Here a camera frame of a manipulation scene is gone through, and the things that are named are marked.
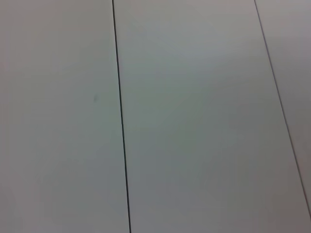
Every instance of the white wall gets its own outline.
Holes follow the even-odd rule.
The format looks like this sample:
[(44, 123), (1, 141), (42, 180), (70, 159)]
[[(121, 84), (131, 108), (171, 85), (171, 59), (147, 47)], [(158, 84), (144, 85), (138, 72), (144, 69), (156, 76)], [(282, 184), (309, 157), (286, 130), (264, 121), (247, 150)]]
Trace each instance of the white wall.
[(128, 233), (110, 0), (0, 2), (0, 232)]
[(251, 0), (115, 0), (134, 233), (308, 233)]
[(311, 200), (311, 2), (257, 0), (257, 5), (302, 180)]

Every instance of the panel seam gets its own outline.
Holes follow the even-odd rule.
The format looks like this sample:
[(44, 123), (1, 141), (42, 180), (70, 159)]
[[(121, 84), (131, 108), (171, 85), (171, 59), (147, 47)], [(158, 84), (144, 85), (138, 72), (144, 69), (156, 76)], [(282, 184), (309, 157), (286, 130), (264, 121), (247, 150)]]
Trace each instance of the panel seam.
[(114, 27), (114, 33), (115, 33), (116, 58), (117, 58), (117, 70), (118, 70), (118, 83), (119, 83), (119, 99), (120, 99), (120, 114), (121, 114), (121, 126), (122, 126), (122, 142), (123, 142), (123, 154), (124, 154), (124, 170), (125, 170), (125, 185), (126, 185), (128, 225), (129, 225), (129, 233), (132, 233), (131, 214), (130, 214), (130, 201), (129, 201), (129, 193), (128, 193), (126, 150), (125, 150), (124, 123), (123, 123), (123, 110), (122, 110), (122, 95), (121, 95), (121, 82), (120, 82), (120, 67), (119, 67), (119, 54), (118, 54), (118, 43), (117, 43), (117, 30), (116, 30), (116, 16), (115, 16), (115, 3), (114, 3), (114, 0), (112, 0), (112, 14), (113, 14), (113, 27)]
[(292, 140), (292, 137), (291, 137), (291, 134), (290, 134), (290, 130), (289, 130), (289, 127), (288, 127), (288, 123), (287, 123), (287, 119), (286, 119), (286, 116), (285, 116), (284, 107), (283, 107), (282, 99), (281, 99), (280, 92), (279, 92), (279, 89), (278, 89), (278, 85), (277, 85), (277, 81), (276, 81), (276, 76), (275, 76), (274, 69), (273, 69), (273, 66), (272, 66), (272, 61), (271, 61), (270, 53), (269, 53), (269, 50), (268, 50), (266, 36), (264, 34), (264, 31), (263, 31), (263, 27), (262, 27), (261, 19), (260, 19), (260, 16), (259, 16), (259, 11), (258, 11), (256, 0), (254, 0), (254, 3), (255, 3), (258, 19), (259, 19), (259, 24), (260, 24), (263, 40), (264, 40), (264, 43), (265, 43), (265, 46), (266, 46), (266, 50), (267, 50), (267, 54), (268, 54), (268, 58), (269, 58), (270, 67), (271, 67), (271, 70), (272, 70), (274, 82), (276, 84), (276, 91), (277, 91), (278, 98), (280, 100), (281, 109), (282, 109), (282, 113), (283, 113), (283, 116), (284, 116), (286, 129), (287, 129), (288, 136), (289, 136), (289, 139), (290, 139), (290, 142), (291, 142), (291, 146), (292, 146), (292, 150), (293, 150), (293, 154), (294, 154), (294, 158), (295, 158), (295, 162), (296, 162), (296, 166), (297, 166), (297, 170), (298, 170), (298, 174), (299, 174), (299, 178), (300, 178), (300, 182), (301, 182), (301, 186), (302, 186), (302, 191), (303, 191), (303, 194), (305, 196), (305, 201), (306, 201), (306, 204), (307, 204), (307, 209), (308, 209), (309, 217), (310, 217), (310, 220), (311, 220), (311, 211), (310, 211), (310, 207), (309, 207), (308, 197), (307, 197), (305, 186), (304, 186), (303, 181), (302, 181), (302, 176), (301, 176), (301, 171), (300, 171), (299, 164), (298, 164), (297, 155), (296, 155), (296, 152), (295, 152), (295, 149), (294, 149), (293, 140)]

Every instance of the white board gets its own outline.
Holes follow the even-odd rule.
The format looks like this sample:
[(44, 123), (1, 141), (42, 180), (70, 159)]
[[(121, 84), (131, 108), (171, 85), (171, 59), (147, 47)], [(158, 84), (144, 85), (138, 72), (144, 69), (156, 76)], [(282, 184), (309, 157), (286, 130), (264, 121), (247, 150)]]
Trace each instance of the white board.
[(0, 232), (129, 232), (111, 1), (0, 2), (0, 143)]
[(310, 232), (254, 2), (115, 10), (132, 232)]
[(302, 181), (311, 200), (311, 2), (257, 0), (257, 5)]

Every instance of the small mark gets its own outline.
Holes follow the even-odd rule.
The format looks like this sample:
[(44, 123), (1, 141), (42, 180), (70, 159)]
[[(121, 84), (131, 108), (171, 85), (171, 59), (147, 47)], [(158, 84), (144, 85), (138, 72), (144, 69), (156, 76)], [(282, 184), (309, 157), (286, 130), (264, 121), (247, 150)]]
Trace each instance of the small mark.
[(95, 94), (95, 95), (94, 95), (93, 102), (94, 102), (94, 103), (97, 103), (97, 101), (98, 101), (98, 94)]

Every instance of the gray surface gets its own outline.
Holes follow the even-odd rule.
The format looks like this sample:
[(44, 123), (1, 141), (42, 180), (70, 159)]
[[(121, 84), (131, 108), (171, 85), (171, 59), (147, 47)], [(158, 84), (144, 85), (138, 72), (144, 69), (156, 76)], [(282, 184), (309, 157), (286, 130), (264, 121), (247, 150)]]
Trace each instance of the gray surface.
[(302, 180), (310, 201), (311, 2), (257, 0), (257, 5)]
[(134, 233), (308, 233), (250, 0), (115, 0)]
[(110, 0), (0, 2), (0, 232), (128, 233)]

